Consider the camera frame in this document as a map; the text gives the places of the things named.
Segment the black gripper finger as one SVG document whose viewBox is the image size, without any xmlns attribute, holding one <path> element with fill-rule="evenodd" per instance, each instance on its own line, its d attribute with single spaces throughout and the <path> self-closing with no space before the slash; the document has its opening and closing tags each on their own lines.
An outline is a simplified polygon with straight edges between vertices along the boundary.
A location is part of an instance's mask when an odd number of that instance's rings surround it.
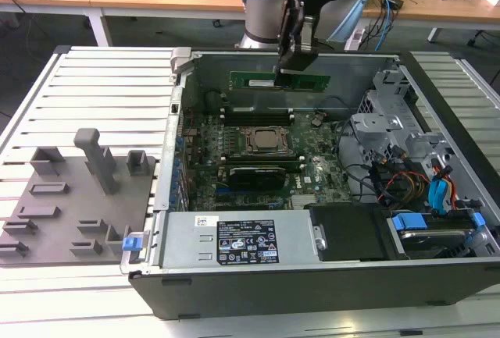
<svg viewBox="0 0 500 338">
<path fill-rule="evenodd" d="M 283 17 L 278 34 L 278 63 L 275 81 L 278 87 L 288 87 L 293 73 L 303 72 L 318 56 L 316 31 L 318 18 L 308 14 L 301 0 L 284 0 Z"/>
</svg>

